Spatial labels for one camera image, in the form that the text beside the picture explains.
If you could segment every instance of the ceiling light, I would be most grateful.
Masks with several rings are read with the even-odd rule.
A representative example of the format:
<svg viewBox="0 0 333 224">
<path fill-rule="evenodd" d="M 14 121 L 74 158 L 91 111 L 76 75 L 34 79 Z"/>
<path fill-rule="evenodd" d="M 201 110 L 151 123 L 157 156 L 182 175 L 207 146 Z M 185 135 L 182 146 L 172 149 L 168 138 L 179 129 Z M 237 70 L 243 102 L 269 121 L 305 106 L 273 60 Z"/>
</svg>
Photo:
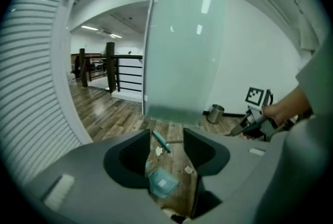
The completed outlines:
<svg viewBox="0 0 333 224">
<path fill-rule="evenodd" d="M 210 6 L 210 1 L 211 0 L 203 0 L 202 1 L 201 13 L 203 13 L 203 14 L 208 13 L 209 6 Z"/>
<path fill-rule="evenodd" d="M 86 27 L 85 25 L 81 26 L 82 28 L 86 28 L 86 29 L 89 29 L 89 30 L 94 30 L 94 31 L 97 31 L 98 29 L 97 28 L 93 28 L 93 27 Z"/>
<path fill-rule="evenodd" d="M 201 30 L 202 30 L 202 25 L 199 25 L 197 26 L 197 34 L 201 34 Z"/>
<path fill-rule="evenodd" d="M 119 35 L 115 35 L 115 34 L 110 34 L 111 37 L 115 36 L 115 37 L 118 37 L 118 38 L 123 38 L 122 36 L 119 36 Z"/>
</svg>

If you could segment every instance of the debris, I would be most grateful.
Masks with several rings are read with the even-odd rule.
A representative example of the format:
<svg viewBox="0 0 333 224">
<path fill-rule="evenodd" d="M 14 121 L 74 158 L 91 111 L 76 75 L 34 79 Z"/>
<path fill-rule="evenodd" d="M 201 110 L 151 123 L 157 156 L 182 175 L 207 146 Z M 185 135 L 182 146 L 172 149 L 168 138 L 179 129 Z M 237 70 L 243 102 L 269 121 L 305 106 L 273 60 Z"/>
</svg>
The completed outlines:
<svg viewBox="0 0 333 224">
<path fill-rule="evenodd" d="M 160 148 L 160 147 L 156 147 L 155 152 L 156 152 L 157 156 L 160 156 L 162 154 L 162 152 L 163 152 L 163 149 Z"/>
<path fill-rule="evenodd" d="M 191 169 L 189 166 L 187 166 L 185 168 L 185 171 L 188 173 L 188 174 L 191 174 L 193 172 L 193 169 Z"/>
<path fill-rule="evenodd" d="M 166 198 L 178 185 L 179 180 L 162 167 L 158 167 L 149 175 L 149 189 L 158 198 Z"/>
<path fill-rule="evenodd" d="M 146 169 L 148 169 L 152 164 L 152 161 L 146 162 Z"/>
</svg>

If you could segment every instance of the trash bin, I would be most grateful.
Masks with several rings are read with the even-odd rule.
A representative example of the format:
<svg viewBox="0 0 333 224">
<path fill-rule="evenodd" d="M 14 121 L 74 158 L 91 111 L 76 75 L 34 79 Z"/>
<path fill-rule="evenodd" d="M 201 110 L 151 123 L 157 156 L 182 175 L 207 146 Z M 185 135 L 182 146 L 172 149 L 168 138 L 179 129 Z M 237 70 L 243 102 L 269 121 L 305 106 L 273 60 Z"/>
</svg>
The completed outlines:
<svg viewBox="0 0 333 224">
<path fill-rule="evenodd" d="M 207 116 L 207 121 L 213 124 L 218 123 L 220 117 L 223 115 L 223 112 L 224 108 L 222 106 L 214 104 L 213 109 L 211 110 L 211 112 L 209 112 Z"/>
</svg>

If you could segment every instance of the robotic arm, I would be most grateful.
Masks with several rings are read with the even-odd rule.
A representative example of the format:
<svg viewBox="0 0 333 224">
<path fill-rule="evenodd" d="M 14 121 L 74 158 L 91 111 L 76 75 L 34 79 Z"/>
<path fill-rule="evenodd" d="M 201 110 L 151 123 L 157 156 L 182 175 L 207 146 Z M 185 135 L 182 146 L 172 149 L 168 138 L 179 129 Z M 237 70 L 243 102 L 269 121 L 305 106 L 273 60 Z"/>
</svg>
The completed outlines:
<svg viewBox="0 0 333 224">
<path fill-rule="evenodd" d="M 269 89 L 264 91 L 250 87 L 245 102 L 251 104 L 251 106 L 248 106 L 245 117 L 232 129 L 230 135 L 235 136 L 239 133 L 259 129 L 264 134 L 264 140 L 266 141 L 267 136 L 271 137 L 282 130 L 283 125 L 279 127 L 273 118 L 266 118 L 262 111 L 262 107 L 273 103 L 273 94 Z"/>
</svg>

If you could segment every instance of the glass partition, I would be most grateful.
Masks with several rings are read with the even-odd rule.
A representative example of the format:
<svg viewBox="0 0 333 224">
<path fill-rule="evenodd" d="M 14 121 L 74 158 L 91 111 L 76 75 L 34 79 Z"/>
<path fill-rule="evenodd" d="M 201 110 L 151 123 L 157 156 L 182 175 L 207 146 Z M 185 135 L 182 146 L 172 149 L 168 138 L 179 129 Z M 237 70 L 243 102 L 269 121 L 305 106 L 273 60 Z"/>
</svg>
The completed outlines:
<svg viewBox="0 0 333 224">
<path fill-rule="evenodd" d="M 154 0 L 145 52 L 144 113 L 196 124 L 222 48 L 224 0 Z"/>
</svg>

